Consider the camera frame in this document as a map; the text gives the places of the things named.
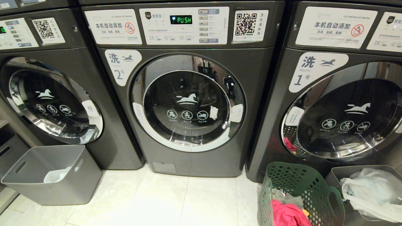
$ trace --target floor tile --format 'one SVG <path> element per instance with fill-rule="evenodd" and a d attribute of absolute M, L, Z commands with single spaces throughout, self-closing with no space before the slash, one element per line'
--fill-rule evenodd
<path fill-rule="evenodd" d="M 67 223 L 101 226 L 123 219 L 147 170 L 105 171 L 91 201 L 79 205 Z"/>
<path fill-rule="evenodd" d="M 236 186 L 239 226 L 258 226 L 258 183 L 250 181 L 246 177 L 246 172 L 243 171 L 243 173 L 236 178 Z"/>
<path fill-rule="evenodd" d="M 149 170 L 127 216 L 136 225 L 178 226 L 189 178 Z"/>
<path fill-rule="evenodd" d="M 41 206 L 33 204 L 13 226 L 64 226 L 76 205 Z"/>
<path fill-rule="evenodd" d="M 236 226 L 236 178 L 191 177 L 180 226 Z"/>
<path fill-rule="evenodd" d="M 0 215 L 0 225 L 12 226 L 21 215 L 21 212 L 11 209 L 5 209 Z"/>
<path fill-rule="evenodd" d="M 16 210 L 21 213 L 25 212 L 31 205 L 36 204 L 34 201 L 30 200 L 29 198 L 18 195 L 17 198 L 8 206 L 8 209 Z"/>

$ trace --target white plastic bag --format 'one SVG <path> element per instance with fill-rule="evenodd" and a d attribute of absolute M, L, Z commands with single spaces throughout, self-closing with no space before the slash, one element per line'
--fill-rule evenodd
<path fill-rule="evenodd" d="M 402 181 L 391 173 L 365 168 L 340 183 L 344 199 L 361 215 L 402 223 Z"/>

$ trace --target pink clothing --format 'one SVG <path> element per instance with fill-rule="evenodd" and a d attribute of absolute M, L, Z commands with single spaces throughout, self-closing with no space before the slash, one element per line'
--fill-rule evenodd
<path fill-rule="evenodd" d="M 275 226 L 311 226 L 303 211 L 294 204 L 282 204 L 272 200 Z"/>

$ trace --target green laundry basket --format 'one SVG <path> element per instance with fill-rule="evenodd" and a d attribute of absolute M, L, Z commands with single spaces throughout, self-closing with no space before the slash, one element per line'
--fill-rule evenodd
<path fill-rule="evenodd" d="M 274 226 L 272 189 L 282 189 L 293 196 L 302 196 L 304 209 L 313 226 L 341 226 L 345 219 L 342 198 L 337 188 L 328 186 L 315 169 L 285 162 L 267 166 L 259 197 L 262 226 Z"/>

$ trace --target front-load washer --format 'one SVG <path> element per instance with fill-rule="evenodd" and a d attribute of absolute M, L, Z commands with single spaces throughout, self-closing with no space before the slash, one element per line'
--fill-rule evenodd
<path fill-rule="evenodd" d="M 140 168 L 144 158 L 85 31 L 78 8 L 0 17 L 2 98 L 44 145 L 85 144 L 101 168 Z"/>
<path fill-rule="evenodd" d="M 83 7 L 154 172 L 241 174 L 283 7 L 283 1 Z"/>
<path fill-rule="evenodd" d="M 75 6 L 75 0 L 2 0 L 0 15 Z"/>
<path fill-rule="evenodd" d="M 270 162 L 380 163 L 400 144 L 402 13 L 364 4 L 297 2 L 247 177 Z"/>

